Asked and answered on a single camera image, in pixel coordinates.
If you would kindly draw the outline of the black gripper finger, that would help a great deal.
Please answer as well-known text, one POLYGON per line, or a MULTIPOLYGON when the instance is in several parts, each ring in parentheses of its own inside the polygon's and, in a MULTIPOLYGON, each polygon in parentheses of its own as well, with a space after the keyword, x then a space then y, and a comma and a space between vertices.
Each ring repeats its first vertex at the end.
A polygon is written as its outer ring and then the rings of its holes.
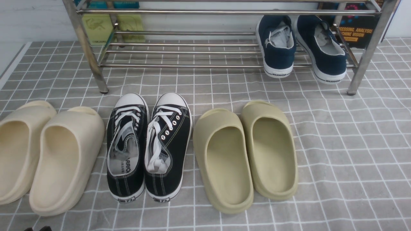
POLYGON ((44 226, 39 231, 52 231, 52 228, 50 226, 44 226))

